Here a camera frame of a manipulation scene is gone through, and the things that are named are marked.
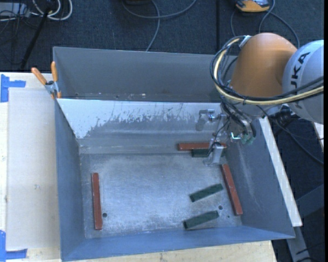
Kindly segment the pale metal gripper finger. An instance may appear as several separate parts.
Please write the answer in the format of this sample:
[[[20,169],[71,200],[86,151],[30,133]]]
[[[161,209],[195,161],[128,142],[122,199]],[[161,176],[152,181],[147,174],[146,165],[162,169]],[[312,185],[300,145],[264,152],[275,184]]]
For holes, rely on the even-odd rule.
[[[207,156],[203,160],[205,166],[220,164],[221,155],[225,149],[225,144],[220,142],[213,142],[207,152]]]
[[[214,122],[215,120],[215,110],[213,109],[204,109],[199,111],[198,120],[196,122],[196,130],[202,131],[204,125],[209,122]]]

